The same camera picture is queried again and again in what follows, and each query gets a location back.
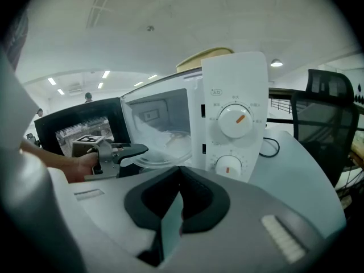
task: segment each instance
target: ceiling light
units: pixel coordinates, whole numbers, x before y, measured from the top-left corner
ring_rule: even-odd
[[[283,63],[278,60],[278,59],[274,59],[272,62],[271,62],[271,66],[272,67],[280,67],[280,66],[283,66]]]
[[[57,85],[57,83],[55,83],[55,81],[53,80],[53,78],[48,78],[47,79],[49,81],[49,83],[51,83],[52,85]]]
[[[104,74],[102,75],[102,78],[105,79],[110,74],[110,71],[104,71]]]

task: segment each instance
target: person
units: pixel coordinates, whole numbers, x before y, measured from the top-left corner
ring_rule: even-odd
[[[47,167],[63,171],[68,183],[85,181],[84,176],[92,175],[92,168],[97,165],[97,153],[89,153],[79,158],[70,158],[53,154],[23,139],[20,148],[37,156]]]
[[[86,99],[85,103],[93,102],[93,100],[92,100],[92,94],[90,92],[87,92],[85,94],[85,99]]]
[[[38,109],[38,111],[37,111],[36,113],[37,113],[37,115],[38,115],[39,117],[43,117],[43,109],[42,109],[42,108],[39,108],[39,109]]]

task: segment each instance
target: microwave control knob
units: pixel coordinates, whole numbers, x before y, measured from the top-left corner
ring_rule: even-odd
[[[238,104],[224,108],[217,121],[221,131],[227,137],[234,139],[243,137],[253,127],[253,118],[249,111]]]
[[[216,174],[237,179],[241,174],[241,162],[234,156],[222,156],[217,160]]]

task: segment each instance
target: white table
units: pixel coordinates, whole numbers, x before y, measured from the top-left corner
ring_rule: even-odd
[[[324,171],[306,149],[286,131],[265,130],[280,151],[274,158],[258,157],[249,180],[310,221],[324,238],[345,227],[339,198]],[[263,140],[261,153],[272,155],[276,143]]]

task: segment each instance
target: black office chair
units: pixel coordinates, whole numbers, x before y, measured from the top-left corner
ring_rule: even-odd
[[[345,166],[358,125],[353,99],[353,88],[345,75],[321,70],[309,70],[306,92],[292,96],[294,137],[333,186]]]

